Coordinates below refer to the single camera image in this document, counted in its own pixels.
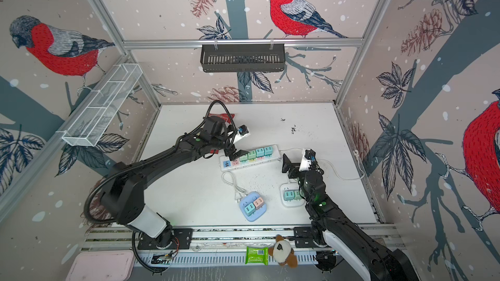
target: pink plug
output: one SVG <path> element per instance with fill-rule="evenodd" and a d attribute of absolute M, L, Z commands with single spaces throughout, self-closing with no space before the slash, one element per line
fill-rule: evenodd
<path fill-rule="evenodd" d="M 253 201 L 253 205 L 255 205 L 255 210 L 259 209 L 264 205 L 264 200 L 262 197 L 259 197 L 257 200 Z"/>

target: pink tray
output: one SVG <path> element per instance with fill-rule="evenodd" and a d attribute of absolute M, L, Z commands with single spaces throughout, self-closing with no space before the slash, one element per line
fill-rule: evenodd
<path fill-rule="evenodd" d="M 132 251 L 80 253 L 74 259 L 66 281 L 125 281 L 133 267 Z"/>

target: black metal basket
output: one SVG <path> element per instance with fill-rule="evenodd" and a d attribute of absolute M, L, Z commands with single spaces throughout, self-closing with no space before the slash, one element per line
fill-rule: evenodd
<path fill-rule="evenodd" d="M 200 62 L 210 72 L 281 72 L 284 44 L 203 45 Z"/>

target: wallpaper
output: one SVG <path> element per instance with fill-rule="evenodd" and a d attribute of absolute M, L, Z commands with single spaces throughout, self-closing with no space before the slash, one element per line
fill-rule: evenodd
<path fill-rule="evenodd" d="M 198 29 L 215 27 L 218 17 L 229 25 L 221 39 L 227 39 L 225 34 L 233 39 L 361 37 L 377 0 L 297 0 L 291 5 L 292 0 L 103 1 L 126 40 L 145 40 L 199 39 Z"/>
<path fill-rule="evenodd" d="M 1 200 L 119 53 L 87 0 L 0 0 L 0 11 Z M 90 228 L 85 198 L 111 166 L 135 158 L 153 113 L 135 85 L 96 147 L 58 151 L 0 223 L 0 279 L 66 277 Z M 91 208 L 109 217 L 99 202 Z"/>
<path fill-rule="evenodd" d="M 286 47 L 286 67 L 278 73 L 205 73 L 199 49 L 132 53 L 163 103 L 316 101 L 335 99 L 355 48 Z"/>
<path fill-rule="evenodd" d="M 422 280 L 500 273 L 500 0 L 392 0 L 341 111 Z"/>

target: white power strip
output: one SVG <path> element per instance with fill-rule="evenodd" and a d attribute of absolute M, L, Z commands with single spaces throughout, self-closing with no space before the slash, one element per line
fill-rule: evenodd
<path fill-rule="evenodd" d="M 258 164 L 276 161 L 277 159 L 279 159 L 278 146 L 272 145 L 270 147 L 272 147 L 272 154 L 271 155 L 256 157 L 255 159 L 248 159 L 246 161 L 240 161 L 239 159 L 235 159 L 234 161 L 231 162 L 227 156 L 222 155 L 219 158 L 221 171 L 222 172 L 232 171 L 235 169 L 240 169 L 240 168 L 245 168 L 245 167 L 249 167 L 249 166 L 254 166 L 254 165 L 258 165 Z"/>

